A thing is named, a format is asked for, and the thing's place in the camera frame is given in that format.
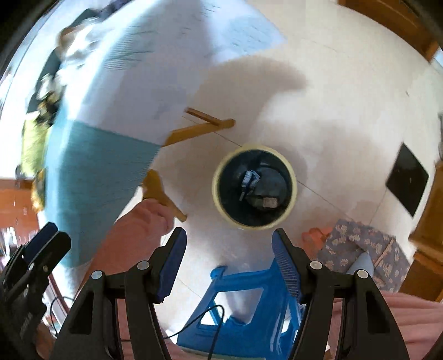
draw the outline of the small object inside tape roll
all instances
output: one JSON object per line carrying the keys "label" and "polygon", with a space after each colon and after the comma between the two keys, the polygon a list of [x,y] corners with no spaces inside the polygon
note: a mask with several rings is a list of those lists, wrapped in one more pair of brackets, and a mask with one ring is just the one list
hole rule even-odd
{"label": "small object inside tape roll", "polygon": [[263,198],[263,207],[275,209],[278,206],[278,199],[276,197]]}
{"label": "small object inside tape roll", "polygon": [[257,174],[254,170],[248,170],[241,182],[241,195],[238,201],[243,200],[246,192],[248,193],[248,195],[252,194],[259,181],[260,175]]}

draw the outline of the cable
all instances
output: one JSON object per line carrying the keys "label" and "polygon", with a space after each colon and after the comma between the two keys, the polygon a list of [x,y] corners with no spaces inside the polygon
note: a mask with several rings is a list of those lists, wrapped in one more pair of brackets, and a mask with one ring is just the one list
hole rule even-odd
{"label": "cable", "polygon": [[[52,328],[53,328],[54,331],[55,331],[55,337],[58,336],[58,332],[57,332],[57,329],[55,328],[54,320],[52,319],[52,306],[54,306],[54,303],[55,303],[58,299],[60,299],[60,298],[68,299],[68,300],[74,301],[74,299],[72,299],[72,298],[70,298],[70,297],[68,297],[68,296],[56,296],[56,297],[51,301],[51,305],[50,305],[50,307],[49,307],[49,315],[50,315],[50,318],[51,318]],[[164,337],[163,340],[170,339],[170,338],[172,338],[172,337],[174,337],[174,336],[177,336],[178,334],[182,333],[182,332],[185,331],[187,328],[189,328],[193,323],[195,323],[197,320],[199,320],[200,318],[202,318],[203,316],[205,316],[205,314],[206,314],[207,312],[209,312],[209,311],[211,311],[211,310],[213,310],[213,309],[215,309],[215,308],[221,308],[221,314],[222,314],[221,317],[222,317],[222,318],[220,319],[220,322],[219,322],[218,325],[217,325],[217,330],[215,331],[214,339],[212,340],[212,344],[211,344],[211,347],[210,347],[210,349],[209,349],[208,360],[211,360],[211,358],[212,358],[212,354],[213,354],[214,349],[215,349],[215,344],[216,344],[217,339],[218,339],[218,335],[219,335],[220,330],[221,330],[222,325],[223,325],[223,319],[225,318],[225,308],[223,307],[223,305],[215,305],[215,306],[211,306],[210,308],[207,308],[207,309],[206,309],[205,311],[203,311],[200,315],[198,315],[196,318],[194,318],[189,324],[187,324],[183,329],[181,329],[180,331],[176,332],[175,334],[172,334],[172,335],[170,335],[170,336],[166,336],[166,337]],[[130,339],[121,339],[120,341],[122,341],[122,342],[130,342],[131,340],[130,340]]]}
{"label": "cable", "polygon": [[58,299],[68,299],[71,301],[74,301],[73,298],[69,297],[69,296],[56,296],[54,297],[54,299],[51,301],[51,305],[49,306],[49,317],[51,318],[51,324],[52,324],[52,328],[55,331],[55,337],[58,336],[58,332],[57,329],[55,328],[55,324],[54,324],[54,320],[52,318],[52,307],[54,306],[54,303],[58,300]]}
{"label": "cable", "polygon": [[[215,308],[221,308],[221,314],[222,314],[221,317],[222,318],[220,319],[220,323],[217,326],[217,330],[215,332],[214,339],[212,340],[211,348],[209,349],[208,360],[211,360],[212,354],[214,352],[215,344],[216,344],[217,339],[218,339],[218,335],[219,335],[220,330],[221,330],[222,325],[223,325],[223,319],[225,318],[225,308],[222,305],[215,305],[215,306],[211,306],[210,308],[207,308],[200,315],[198,315],[196,318],[194,318],[189,324],[187,324],[183,329],[181,329],[180,331],[176,332],[175,334],[172,334],[170,336],[164,337],[163,340],[170,339],[170,338],[172,338],[172,337],[182,333],[187,328],[189,328],[193,323],[195,323],[198,319],[203,317],[207,312],[209,312],[209,311],[211,311],[211,310],[213,310]],[[131,341],[131,340],[129,340],[129,339],[122,339],[121,341],[125,342],[125,341]]]}

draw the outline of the black tile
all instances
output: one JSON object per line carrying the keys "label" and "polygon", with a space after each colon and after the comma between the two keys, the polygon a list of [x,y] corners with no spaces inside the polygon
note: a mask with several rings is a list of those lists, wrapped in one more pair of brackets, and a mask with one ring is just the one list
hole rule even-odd
{"label": "black tile", "polygon": [[386,187],[414,216],[428,178],[429,175],[411,150],[402,144]]}

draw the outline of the patterned fabric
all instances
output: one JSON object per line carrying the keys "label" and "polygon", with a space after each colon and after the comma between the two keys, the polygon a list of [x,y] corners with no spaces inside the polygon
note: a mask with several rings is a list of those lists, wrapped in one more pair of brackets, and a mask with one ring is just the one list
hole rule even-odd
{"label": "patterned fabric", "polygon": [[330,270],[345,273],[363,252],[372,259],[375,268],[373,279],[378,288],[397,292],[410,264],[395,237],[371,226],[340,219],[317,259]]}

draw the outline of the tile floor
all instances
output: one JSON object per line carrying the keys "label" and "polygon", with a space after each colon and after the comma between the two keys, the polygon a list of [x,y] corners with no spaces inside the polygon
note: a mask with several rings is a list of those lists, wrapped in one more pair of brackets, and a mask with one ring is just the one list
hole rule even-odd
{"label": "tile floor", "polygon": [[[212,175],[228,152],[260,143],[291,162],[299,193],[281,226],[293,242],[311,227],[349,218],[395,235],[409,258],[414,248],[408,234],[424,209],[438,159],[439,64],[429,65],[395,34],[335,1],[249,2],[276,24],[287,44],[212,70],[189,105],[234,118],[236,126],[164,148],[153,164],[167,194],[189,215],[176,223],[188,234],[178,279],[157,307],[162,325],[173,332],[203,296],[213,268],[260,270],[273,259],[271,230],[239,230],[215,209]],[[4,111],[12,119],[14,110]],[[182,119],[183,126],[193,121]],[[403,141],[430,175],[414,218],[385,188]],[[140,199],[138,191],[125,211]]]}

